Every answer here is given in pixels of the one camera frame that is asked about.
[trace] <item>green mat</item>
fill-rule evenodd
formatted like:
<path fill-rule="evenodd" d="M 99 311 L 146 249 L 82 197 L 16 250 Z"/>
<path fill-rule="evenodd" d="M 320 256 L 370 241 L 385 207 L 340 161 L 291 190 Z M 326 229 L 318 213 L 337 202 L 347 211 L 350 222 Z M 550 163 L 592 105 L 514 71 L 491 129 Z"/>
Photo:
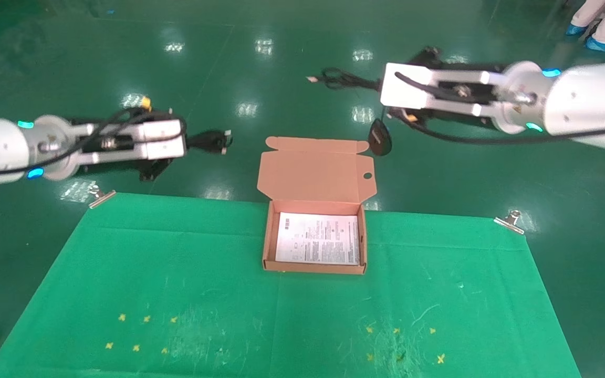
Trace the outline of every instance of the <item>green mat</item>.
<path fill-rule="evenodd" d="M 580 375 L 525 239 L 367 212 L 365 276 L 266 272 L 267 205 L 119 193 L 86 213 L 0 376 Z"/>

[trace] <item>open cardboard box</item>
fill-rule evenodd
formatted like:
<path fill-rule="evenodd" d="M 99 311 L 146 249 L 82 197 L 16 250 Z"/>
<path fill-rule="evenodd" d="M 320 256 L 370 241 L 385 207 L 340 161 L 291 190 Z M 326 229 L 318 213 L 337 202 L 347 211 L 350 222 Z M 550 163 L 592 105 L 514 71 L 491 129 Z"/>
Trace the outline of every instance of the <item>open cardboard box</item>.
<path fill-rule="evenodd" d="M 267 211 L 263 268 L 293 272 L 363 275 L 368 240 L 363 201 L 377 193 L 374 164 L 366 141 L 270 136 L 261 155 L 258 189 L 272 201 Z M 356 215 L 359 264 L 334 265 L 276 261 L 279 216 L 284 213 Z"/>

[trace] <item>box flap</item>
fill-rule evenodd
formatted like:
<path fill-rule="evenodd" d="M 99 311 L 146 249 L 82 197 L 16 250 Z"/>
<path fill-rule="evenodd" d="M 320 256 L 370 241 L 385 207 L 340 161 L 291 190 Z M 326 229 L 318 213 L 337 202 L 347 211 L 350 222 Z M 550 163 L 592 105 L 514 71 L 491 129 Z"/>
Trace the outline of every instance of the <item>box flap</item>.
<path fill-rule="evenodd" d="M 366 141 L 271 136 L 262 153 L 258 189 L 276 201 L 362 203 L 377 193 Z"/>
<path fill-rule="evenodd" d="M 367 141 L 341 141 L 338 139 L 290 138 L 269 136 L 265 140 L 269 148 L 279 151 L 317 151 L 337 153 L 362 153 L 368 150 Z"/>

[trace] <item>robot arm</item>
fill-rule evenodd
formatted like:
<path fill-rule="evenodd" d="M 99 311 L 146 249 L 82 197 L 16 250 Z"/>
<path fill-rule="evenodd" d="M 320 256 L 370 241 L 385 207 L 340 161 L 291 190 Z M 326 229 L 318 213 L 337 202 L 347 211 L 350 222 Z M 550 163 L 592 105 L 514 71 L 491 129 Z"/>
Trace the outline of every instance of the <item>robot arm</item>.
<path fill-rule="evenodd" d="M 190 146 L 225 153 L 232 141 L 230 132 L 223 131 L 187 138 L 180 118 L 146 108 L 137 111 L 130 121 L 111 124 L 76 124 L 56 115 L 18 124 L 0 118 L 0 184 L 22 177 L 64 180 L 80 167 L 122 161 L 134 161 L 140 180 L 152 181 Z M 61 155 L 67 156 L 58 160 Z"/>
<path fill-rule="evenodd" d="M 605 132 L 605 64 L 556 72 L 533 62 L 445 65 L 438 54 L 427 48 L 408 64 L 387 64 L 380 101 L 389 114 L 409 124 L 449 118 L 507 134 Z M 605 135 L 574 140 L 605 148 Z"/>

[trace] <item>glossy floor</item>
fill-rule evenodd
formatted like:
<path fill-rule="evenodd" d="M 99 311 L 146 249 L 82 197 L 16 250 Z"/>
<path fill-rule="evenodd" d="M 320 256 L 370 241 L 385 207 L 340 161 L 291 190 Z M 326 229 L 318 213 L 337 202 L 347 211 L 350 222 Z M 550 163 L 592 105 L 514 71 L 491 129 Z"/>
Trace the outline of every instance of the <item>glossy floor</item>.
<path fill-rule="evenodd" d="M 86 211 L 63 201 L 72 185 L 266 201 L 256 179 L 267 136 L 363 139 L 381 110 L 374 92 L 329 91 L 305 76 L 335 66 L 377 77 L 425 45 L 455 61 L 605 62 L 562 36 L 573 12 L 550 0 L 0 0 L 0 117 L 105 117 L 145 94 L 187 116 L 191 132 L 235 136 L 228 155 L 192 151 L 154 184 L 108 172 L 0 186 L 0 343 Z M 376 160 L 379 193 L 368 208 L 523 211 L 581 373 L 605 377 L 605 151 L 456 145 L 390 127 L 394 151 Z"/>

